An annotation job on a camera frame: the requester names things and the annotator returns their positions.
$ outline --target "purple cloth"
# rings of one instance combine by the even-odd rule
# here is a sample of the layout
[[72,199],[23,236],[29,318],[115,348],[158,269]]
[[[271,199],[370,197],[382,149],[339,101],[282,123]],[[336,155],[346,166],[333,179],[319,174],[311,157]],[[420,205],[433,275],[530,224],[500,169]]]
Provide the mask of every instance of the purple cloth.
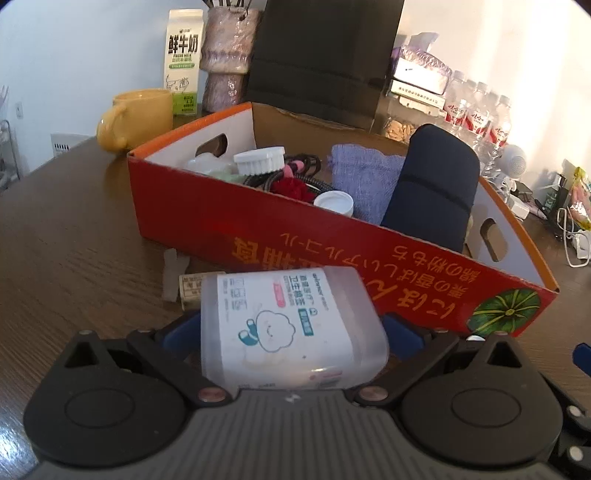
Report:
[[360,145],[335,145],[329,156],[332,183],[353,197],[353,216],[379,225],[404,165],[404,157]]

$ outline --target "pumpkin illustration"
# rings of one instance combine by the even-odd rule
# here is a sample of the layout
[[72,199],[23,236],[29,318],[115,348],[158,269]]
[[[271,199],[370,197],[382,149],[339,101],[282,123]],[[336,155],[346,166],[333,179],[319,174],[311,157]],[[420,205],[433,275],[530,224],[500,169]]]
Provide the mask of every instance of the pumpkin illustration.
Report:
[[528,323],[539,308],[540,297],[535,290],[506,290],[478,305],[467,326],[484,337],[497,331],[513,333]]

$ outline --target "metal rack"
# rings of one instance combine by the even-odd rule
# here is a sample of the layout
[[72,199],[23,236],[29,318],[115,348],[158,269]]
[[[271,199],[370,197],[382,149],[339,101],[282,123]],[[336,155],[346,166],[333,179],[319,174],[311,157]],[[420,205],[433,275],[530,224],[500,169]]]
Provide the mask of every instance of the metal rack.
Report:
[[[12,158],[7,161],[3,153],[5,144],[10,144]],[[6,190],[13,182],[21,179],[21,173],[18,169],[17,155],[14,150],[14,143],[10,133],[10,123],[8,120],[0,121],[0,192]]]

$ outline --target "snack bag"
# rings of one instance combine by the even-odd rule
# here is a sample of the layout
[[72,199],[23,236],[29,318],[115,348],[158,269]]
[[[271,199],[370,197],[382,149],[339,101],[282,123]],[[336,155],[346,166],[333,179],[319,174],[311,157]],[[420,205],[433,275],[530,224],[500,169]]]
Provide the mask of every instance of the snack bag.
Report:
[[589,201],[587,174],[577,167],[574,171],[573,186],[570,189],[569,211],[575,222],[584,230],[591,230],[591,202]]

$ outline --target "mug handle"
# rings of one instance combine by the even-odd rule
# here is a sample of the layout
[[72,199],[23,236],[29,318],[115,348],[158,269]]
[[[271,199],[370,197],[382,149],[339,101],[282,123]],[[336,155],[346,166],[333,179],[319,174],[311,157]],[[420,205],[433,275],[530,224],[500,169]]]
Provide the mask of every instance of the mug handle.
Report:
[[123,103],[114,105],[107,110],[96,126],[96,139],[99,145],[110,152],[120,152],[127,146],[127,139],[118,136],[114,131],[114,124],[117,117],[127,110]]

